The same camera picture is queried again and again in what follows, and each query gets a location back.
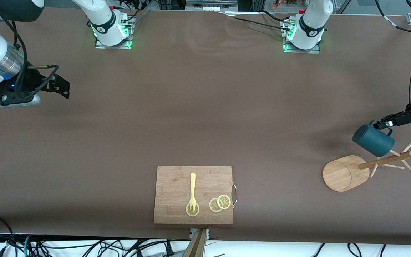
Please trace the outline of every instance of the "dried lemon slice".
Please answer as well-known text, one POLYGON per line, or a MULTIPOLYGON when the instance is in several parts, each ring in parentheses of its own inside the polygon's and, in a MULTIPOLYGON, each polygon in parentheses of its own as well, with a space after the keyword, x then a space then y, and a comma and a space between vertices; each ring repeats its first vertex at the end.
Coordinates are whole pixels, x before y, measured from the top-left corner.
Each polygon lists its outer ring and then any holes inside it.
POLYGON ((220 211, 222 211, 222 209, 220 208, 220 206, 218 206, 217 199, 218 199, 218 198, 213 198, 213 199, 210 200, 210 202, 209 202, 209 208, 210 208, 210 210, 212 210, 213 212, 220 212, 220 211))
POLYGON ((231 206, 231 199, 229 196, 222 194, 217 198, 218 207, 225 210, 231 206))
POLYGON ((186 208, 185 208, 186 214, 188 214, 189 216, 194 217, 194 216, 196 216, 196 215, 199 213, 199 205, 198 205, 198 203, 196 203, 196 211, 195 211, 195 212, 192 212, 192 213, 189 212, 188 207, 189 207, 189 203, 186 204, 186 208))

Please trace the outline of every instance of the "fork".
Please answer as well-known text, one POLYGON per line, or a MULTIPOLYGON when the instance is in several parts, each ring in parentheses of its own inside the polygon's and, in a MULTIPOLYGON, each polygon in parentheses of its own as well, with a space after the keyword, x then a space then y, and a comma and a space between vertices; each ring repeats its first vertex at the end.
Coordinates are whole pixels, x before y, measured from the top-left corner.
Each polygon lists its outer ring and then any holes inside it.
POLYGON ((189 175, 189 182, 191 185, 191 198, 189 199, 189 206, 188 210, 190 213, 194 213, 196 211, 196 199, 194 198, 194 186, 196 184, 196 173, 192 173, 189 175))

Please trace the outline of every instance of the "brown tablecloth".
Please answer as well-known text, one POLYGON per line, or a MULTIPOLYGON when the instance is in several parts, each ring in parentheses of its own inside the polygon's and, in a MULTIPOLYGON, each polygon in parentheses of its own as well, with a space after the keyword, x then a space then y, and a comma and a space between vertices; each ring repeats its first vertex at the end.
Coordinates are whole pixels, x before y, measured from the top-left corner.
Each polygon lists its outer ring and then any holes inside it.
MULTIPOLYGON (((153 224, 156 167, 233 166, 235 224, 212 237, 411 244, 408 170, 379 168, 343 193, 321 179, 333 159, 375 159, 352 134, 404 110, 411 34, 380 16, 332 16, 321 54, 286 54, 276 29, 152 11, 133 49, 104 50, 86 21, 47 9, 18 24, 28 60, 59 64, 71 98, 41 92, 37 107, 0 110, 0 216, 15 232, 184 238, 153 224)), ((393 135, 402 150, 411 124, 393 135)))

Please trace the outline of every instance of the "wooden cutting board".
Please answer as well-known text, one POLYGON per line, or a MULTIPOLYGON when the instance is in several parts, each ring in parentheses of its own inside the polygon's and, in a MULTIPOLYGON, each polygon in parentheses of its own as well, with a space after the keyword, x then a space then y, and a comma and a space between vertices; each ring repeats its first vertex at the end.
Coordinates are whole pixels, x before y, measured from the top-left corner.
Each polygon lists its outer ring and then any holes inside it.
POLYGON ((232 198, 233 168, 226 166, 158 166, 156 178, 155 215, 156 224, 233 224, 232 205, 220 212, 212 212, 209 202, 225 194, 232 198), (190 174, 196 173, 194 198, 199 204, 199 213, 186 214, 186 205, 191 196, 190 174))

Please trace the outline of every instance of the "white floor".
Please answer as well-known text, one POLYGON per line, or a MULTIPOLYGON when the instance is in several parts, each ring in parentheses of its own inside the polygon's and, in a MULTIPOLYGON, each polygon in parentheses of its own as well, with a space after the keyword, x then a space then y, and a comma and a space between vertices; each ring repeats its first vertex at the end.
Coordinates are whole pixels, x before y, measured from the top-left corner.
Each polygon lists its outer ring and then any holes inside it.
MULTIPOLYGON (((46 246, 68 247, 89 245, 96 241, 54 241, 46 242, 46 246)), ((121 241, 124 247, 130 247, 135 240, 121 241)), ((319 243, 284 243, 284 242, 246 242, 246 241, 207 241, 204 257, 216 257, 225 254, 223 257, 312 257, 320 246, 319 243)), ((188 242, 172 242, 174 252, 186 249, 188 242)), ((0 243, 0 250, 5 246, 0 243)), ((382 245, 358 244, 363 257, 379 257, 382 245)), ((53 257, 82 257, 88 247, 74 249, 50 249, 53 257)), ((99 247, 96 247, 88 257, 96 257, 99 247)), ((165 252, 164 244, 158 244, 142 251, 144 257, 150 257, 165 252)), ((19 251, 18 256, 23 257, 23 252, 19 251)), ((15 256, 13 247, 8 247, 4 257, 15 256)), ((318 257, 352 257, 347 249, 347 244, 327 243, 321 250, 318 257)), ((118 257, 117 252, 105 251, 102 257, 118 257)), ((383 257, 411 257, 411 245, 387 245, 383 252, 383 257)))

